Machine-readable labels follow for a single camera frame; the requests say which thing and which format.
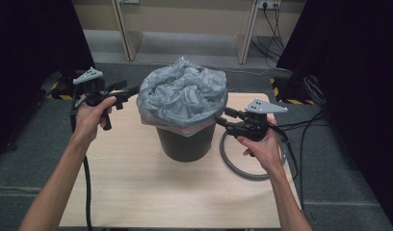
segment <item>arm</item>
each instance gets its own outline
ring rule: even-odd
[[[269,118],[268,121],[275,124],[274,119]],[[244,155],[253,152],[260,165],[270,176],[281,230],[312,230],[290,189],[286,172],[280,161],[277,133],[269,129],[266,137],[258,142],[251,141],[245,137],[238,137],[237,140],[248,148]]]
[[[83,104],[76,117],[76,130],[54,172],[26,213],[19,230],[56,230],[61,222],[80,166],[89,145],[97,135],[97,126],[105,126],[100,119],[104,110],[116,101],[115,97],[105,99],[97,107]]]

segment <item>finger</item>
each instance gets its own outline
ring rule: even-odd
[[[103,112],[107,108],[112,107],[112,105],[116,102],[116,100],[117,99],[115,96],[105,98],[99,105],[97,105],[96,108],[98,108],[99,111]]]
[[[273,125],[277,126],[277,121],[272,117],[268,117],[268,123],[272,123]]]
[[[250,153],[252,153],[252,151],[250,151],[250,149],[246,149],[243,154],[244,156],[248,156]]]
[[[269,128],[268,131],[266,131],[265,139],[276,138],[277,136],[278,136],[278,133],[274,129]]]
[[[100,127],[104,128],[107,124],[106,118],[104,118],[104,117],[100,118],[99,124],[100,124]]]

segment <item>wall outlet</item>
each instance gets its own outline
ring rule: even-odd
[[[259,3],[259,9],[263,9],[263,3],[268,4],[266,9],[276,9],[280,8],[281,0],[261,0]]]
[[[120,4],[140,4],[140,0],[118,0]]]

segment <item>hazard tape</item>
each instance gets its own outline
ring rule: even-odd
[[[313,100],[298,100],[298,99],[282,99],[280,98],[280,90],[277,88],[275,84],[275,79],[271,79],[272,88],[275,94],[275,100],[279,103],[289,103],[289,104],[307,104],[307,105],[314,105]]]
[[[59,85],[59,81],[56,82],[56,83],[52,86],[52,89],[50,89],[50,91],[53,91],[58,85]],[[48,95],[46,96],[46,98],[48,98],[48,99],[72,100],[72,96],[71,96],[71,95],[68,95],[68,94],[65,94],[65,95],[61,95],[61,94],[60,94],[60,95],[54,95],[54,94],[50,93],[50,94],[48,94]]]

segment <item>wooden table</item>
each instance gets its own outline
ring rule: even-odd
[[[244,110],[255,97],[268,100],[265,94],[230,93],[227,106]],[[114,110],[111,120],[113,129],[100,130],[88,151],[93,226],[280,226],[270,182],[245,180],[223,162],[219,149],[223,127],[216,126],[212,147],[202,159],[180,163],[164,153],[155,127],[141,124],[136,97],[123,110]],[[245,148],[232,137],[224,146],[235,166],[250,173],[264,172],[255,158],[242,155]],[[297,199],[290,169],[287,164],[284,167]],[[86,226],[84,175],[82,167],[61,226]]]

